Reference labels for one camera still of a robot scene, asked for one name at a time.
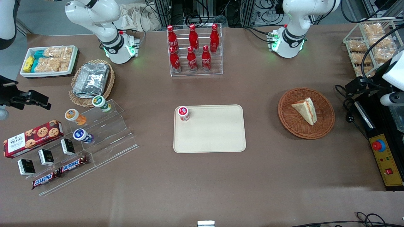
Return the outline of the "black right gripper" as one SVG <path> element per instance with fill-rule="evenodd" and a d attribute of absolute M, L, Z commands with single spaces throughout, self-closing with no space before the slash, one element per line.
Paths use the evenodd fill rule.
<path fill-rule="evenodd" d="M 19 110 L 24 110 L 26 105 L 36 105 L 46 110 L 51 109 L 48 96 L 43 95 L 35 90 L 28 91 L 28 99 L 21 103 L 14 102 L 13 98 L 19 98 L 21 92 L 17 88 L 18 82 L 13 79 L 8 79 L 0 76 L 0 105 L 13 107 Z"/>

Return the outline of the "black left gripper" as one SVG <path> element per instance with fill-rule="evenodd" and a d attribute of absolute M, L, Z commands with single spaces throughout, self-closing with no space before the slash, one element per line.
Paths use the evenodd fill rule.
<path fill-rule="evenodd" d="M 373 95 L 378 91 L 392 92 L 392 86 L 382 76 L 356 77 L 345 85 L 345 89 L 347 90 L 347 96 Z"/>

